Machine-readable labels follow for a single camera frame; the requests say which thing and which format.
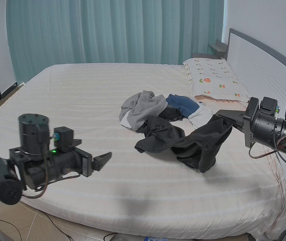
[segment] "black fabric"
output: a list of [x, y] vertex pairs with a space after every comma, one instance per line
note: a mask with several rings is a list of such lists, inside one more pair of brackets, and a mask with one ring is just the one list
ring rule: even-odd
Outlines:
[[167, 107], [162, 111], [159, 116], [169, 122], [181, 121], [184, 116], [180, 112], [180, 109], [173, 107], [172, 105], [167, 105]]
[[231, 131], [231, 122], [213, 115], [207, 124], [185, 136], [183, 129], [150, 116], [143, 125], [145, 139], [138, 141], [135, 149], [140, 153], [160, 153], [171, 148], [178, 161], [204, 173], [215, 164], [221, 144]]

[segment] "tiled floor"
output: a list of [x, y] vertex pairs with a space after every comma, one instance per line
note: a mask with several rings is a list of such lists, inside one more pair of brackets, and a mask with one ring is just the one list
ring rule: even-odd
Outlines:
[[[13, 90], [6, 98], [0, 101], [0, 106], [21, 86]], [[100, 230], [78, 223], [70, 222], [58, 217], [49, 215], [52, 221], [74, 241], [98, 241], [111, 232]], [[16, 205], [6, 205], [0, 202], [0, 219], [14, 224], [20, 231], [23, 241], [61, 241], [68, 240], [49, 219], [41, 212], [25, 203], [19, 202]], [[9, 235], [15, 241], [20, 240], [17, 230], [8, 223], [0, 222], [0, 230]], [[248, 241], [248, 235], [226, 237], [216, 241]]]

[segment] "pillowcase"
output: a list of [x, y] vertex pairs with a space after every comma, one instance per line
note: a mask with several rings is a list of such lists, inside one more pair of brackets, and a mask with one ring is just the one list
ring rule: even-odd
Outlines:
[[183, 62], [192, 96], [249, 101], [249, 93], [224, 59], [191, 58]]

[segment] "bed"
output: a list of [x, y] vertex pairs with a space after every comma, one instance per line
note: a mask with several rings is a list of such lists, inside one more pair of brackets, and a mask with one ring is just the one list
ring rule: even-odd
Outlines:
[[[91, 177], [55, 183], [40, 199], [22, 201], [63, 219], [126, 234], [215, 239], [248, 232], [276, 239], [285, 229], [286, 178], [275, 156], [251, 159], [237, 130], [204, 174], [169, 151], [140, 154], [134, 145], [144, 135], [121, 126], [118, 114], [125, 99], [143, 89], [165, 97], [190, 93], [183, 65], [66, 64], [46, 68], [6, 101], [0, 107], [3, 158], [20, 145], [17, 118], [23, 113], [48, 116], [51, 131], [72, 128], [82, 139], [79, 148], [93, 156], [113, 153]], [[213, 111], [234, 107], [220, 102], [207, 106]], [[186, 135], [194, 130], [188, 119], [173, 124]], [[254, 154], [266, 151], [262, 145], [253, 149]]]

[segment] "white headboard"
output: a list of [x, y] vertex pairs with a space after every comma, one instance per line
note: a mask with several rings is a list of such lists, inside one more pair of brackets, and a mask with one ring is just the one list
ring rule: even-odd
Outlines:
[[[226, 60], [251, 96], [260, 101], [275, 98], [284, 118], [286, 108], [286, 57], [235, 29], [230, 29]], [[282, 161], [286, 177], [286, 164]]]

